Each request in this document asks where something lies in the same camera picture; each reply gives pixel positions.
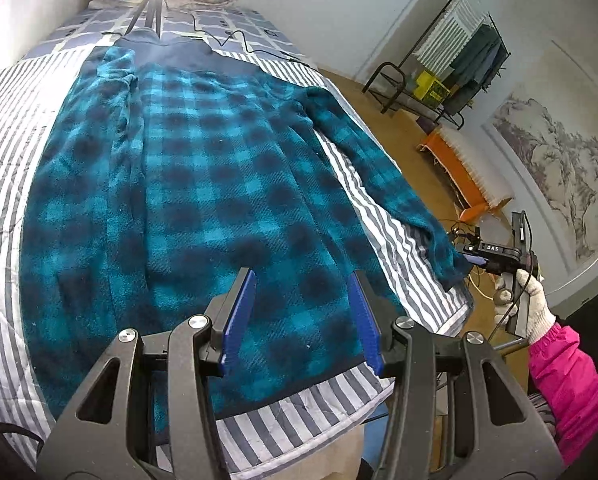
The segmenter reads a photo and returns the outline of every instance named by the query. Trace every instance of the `gloved hand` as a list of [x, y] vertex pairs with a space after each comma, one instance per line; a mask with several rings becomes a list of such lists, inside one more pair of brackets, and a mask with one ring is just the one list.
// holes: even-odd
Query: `gloved hand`
[[[548, 309], [543, 285], [541, 285], [539, 280], [534, 276], [530, 276], [526, 270], [517, 270], [516, 280], [520, 287], [525, 285], [528, 277], [530, 277], [530, 281], [525, 287], [525, 291], [530, 295], [530, 304], [528, 309], [527, 333], [523, 334], [523, 336], [530, 342], [530, 344], [534, 344], [550, 331], [557, 318]], [[504, 279], [501, 276], [496, 280], [495, 285], [495, 323], [498, 323], [505, 315], [508, 308], [510, 308], [510, 304], [512, 303], [512, 293], [506, 289]], [[509, 315], [514, 316], [517, 311], [518, 308], [515, 305]]]

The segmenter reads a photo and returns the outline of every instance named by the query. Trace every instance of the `bed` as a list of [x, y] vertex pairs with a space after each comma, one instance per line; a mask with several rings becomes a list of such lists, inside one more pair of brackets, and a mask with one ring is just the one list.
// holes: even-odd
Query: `bed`
[[[36, 384], [20, 314], [18, 266], [26, 200], [63, 99], [95, 46], [111, 45], [110, 32], [125, 30], [133, 10], [85, 10], [67, 20], [16, 65], [0, 71], [0, 422], [12, 422], [45, 438], [54, 417]], [[197, 28], [241, 38], [219, 46], [222, 56], [247, 61], [298, 86], [319, 86], [337, 99], [367, 135], [371, 131], [339, 90], [272, 23], [258, 12], [236, 7], [194, 12]], [[168, 10], [163, 38], [195, 34], [191, 15]], [[305, 64], [287, 62], [288, 55]], [[390, 288], [410, 316], [432, 332], [455, 335], [472, 309], [464, 286], [445, 292], [426, 259], [426, 240], [416, 228], [392, 218], [367, 193], [349, 159], [317, 133], [336, 178], [362, 223]], [[352, 430], [392, 391], [365, 364], [277, 400], [268, 406], [218, 420], [228, 469], [235, 479], [268, 476], [292, 465]], [[31, 465], [35, 448], [9, 436]]]

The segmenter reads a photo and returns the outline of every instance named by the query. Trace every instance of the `plaid shirt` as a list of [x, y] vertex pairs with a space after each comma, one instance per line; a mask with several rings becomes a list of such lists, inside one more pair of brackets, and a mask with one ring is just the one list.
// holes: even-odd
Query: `plaid shirt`
[[20, 264], [31, 362], [59, 415], [127, 327], [171, 330], [257, 276], [235, 365], [210, 380], [219, 416], [265, 405], [362, 361], [346, 277], [398, 304], [314, 128], [368, 193], [429, 235], [449, 288], [469, 269], [397, 168], [327, 91], [256, 69], [233, 76], [96, 48], [32, 182]]

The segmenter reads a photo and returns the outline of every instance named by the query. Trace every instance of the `person's arm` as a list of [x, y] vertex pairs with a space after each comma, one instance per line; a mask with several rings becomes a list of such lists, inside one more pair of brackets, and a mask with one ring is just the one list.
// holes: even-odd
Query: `person's arm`
[[[530, 342], [530, 375], [557, 419], [558, 446], [570, 465], [598, 431], [598, 373], [589, 355], [579, 350], [579, 336], [561, 327], [548, 309], [541, 283], [524, 270], [517, 281], [530, 295], [526, 337]], [[508, 310], [512, 295], [497, 283], [495, 322]]]
[[557, 420], [558, 446], [566, 465], [598, 431], [598, 373], [578, 345], [574, 330], [554, 323], [530, 346], [530, 375]]

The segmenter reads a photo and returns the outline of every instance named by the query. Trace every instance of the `pink sleeve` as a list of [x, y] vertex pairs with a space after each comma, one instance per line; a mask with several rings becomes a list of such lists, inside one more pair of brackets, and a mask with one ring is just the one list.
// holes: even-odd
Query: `pink sleeve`
[[530, 346], [530, 375], [557, 420], [559, 450], [570, 465], [598, 431], [598, 373], [579, 336], [555, 323]]

